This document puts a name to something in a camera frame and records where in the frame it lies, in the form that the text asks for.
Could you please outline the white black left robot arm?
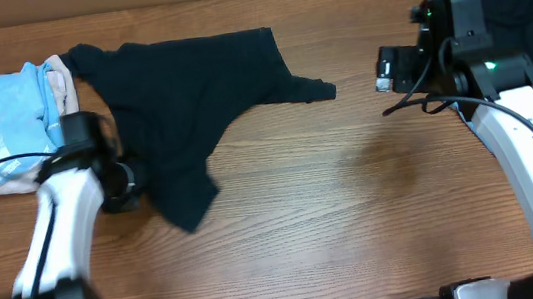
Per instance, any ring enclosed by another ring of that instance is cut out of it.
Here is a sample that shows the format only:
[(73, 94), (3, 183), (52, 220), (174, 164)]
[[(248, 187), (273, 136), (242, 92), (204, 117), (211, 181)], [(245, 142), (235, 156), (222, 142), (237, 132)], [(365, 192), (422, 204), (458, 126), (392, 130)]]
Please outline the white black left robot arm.
[(36, 178), (37, 219), (11, 299), (100, 299), (88, 280), (96, 217), (135, 208), (142, 177), (118, 157), (102, 120), (89, 111), (62, 117), (64, 145), (45, 155)]

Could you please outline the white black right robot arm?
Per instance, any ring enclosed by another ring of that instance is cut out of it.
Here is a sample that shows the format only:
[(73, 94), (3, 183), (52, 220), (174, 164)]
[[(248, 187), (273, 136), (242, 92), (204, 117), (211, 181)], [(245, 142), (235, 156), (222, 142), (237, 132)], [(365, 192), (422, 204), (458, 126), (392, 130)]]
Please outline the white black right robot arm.
[[(533, 240), (533, 63), (496, 46), (481, 0), (426, 0), (410, 18), (420, 26), (416, 45), (379, 50), (376, 89), (402, 96), (385, 113), (461, 110), (498, 160)], [(468, 279), (443, 286), (439, 299), (533, 299), (533, 274)]]

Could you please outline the black t-shirt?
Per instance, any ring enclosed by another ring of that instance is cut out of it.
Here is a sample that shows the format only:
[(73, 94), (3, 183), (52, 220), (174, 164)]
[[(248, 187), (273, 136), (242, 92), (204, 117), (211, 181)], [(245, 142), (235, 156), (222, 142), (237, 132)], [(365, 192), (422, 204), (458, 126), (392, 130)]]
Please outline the black t-shirt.
[(337, 95), (293, 75), (265, 27), (111, 51), (78, 44), (61, 60), (109, 107), (125, 153), (141, 158), (153, 207), (190, 233), (218, 195), (206, 161), (234, 120), (256, 105)]

